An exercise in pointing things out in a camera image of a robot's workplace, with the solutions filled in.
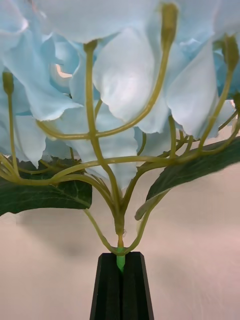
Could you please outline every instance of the dark green leaf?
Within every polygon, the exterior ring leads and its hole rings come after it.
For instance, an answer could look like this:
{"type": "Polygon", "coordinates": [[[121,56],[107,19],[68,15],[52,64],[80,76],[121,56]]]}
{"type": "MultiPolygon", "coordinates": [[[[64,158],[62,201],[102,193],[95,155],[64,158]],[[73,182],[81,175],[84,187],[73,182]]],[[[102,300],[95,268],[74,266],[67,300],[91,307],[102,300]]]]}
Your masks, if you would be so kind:
{"type": "MultiPolygon", "coordinates": [[[[34,170],[24,163],[22,169],[34,170]]],[[[21,172],[25,179],[47,179],[53,172],[29,174],[21,172]]],[[[61,182],[58,185],[18,185],[0,178],[0,215],[19,213],[37,208],[86,209],[92,204],[92,186],[79,180],[61,182]]]]}
{"type": "MultiPolygon", "coordinates": [[[[214,150],[223,143],[225,143],[225,141],[209,144],[203,149],[205,151],[214,150]]],[[[239,161],[240,137],[237,137],[223,151],[217,154],[202,155],[189,162],[166,167],[150,187],[146,196],[146,202],[137,210],[135,219],[140,220],[152,201],[164,191],[212,174],[239,161]]]]}

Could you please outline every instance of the beige background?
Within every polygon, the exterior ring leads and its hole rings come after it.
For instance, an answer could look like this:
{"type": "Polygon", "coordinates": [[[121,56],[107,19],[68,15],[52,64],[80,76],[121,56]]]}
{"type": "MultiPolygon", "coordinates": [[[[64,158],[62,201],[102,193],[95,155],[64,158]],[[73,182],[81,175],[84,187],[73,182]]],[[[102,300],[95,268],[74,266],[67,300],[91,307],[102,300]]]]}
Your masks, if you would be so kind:
{"type": "MultiPolygon", "coordinates": [[[[157,176],[152,171],[137,185],[125,245],[136,236],[134,214],[157,176]]],[[[240,319],[239,179],[240,165],[233,165],[176,187],[152,212],[138,250],[145,256],[156,320],[240,319]]],[[[115,245],[110,212],[97,192],[91,211],[115,245]]],[[[102,252],[82,211],[3,215],[0,319],[88,320],[102,252]]]]}

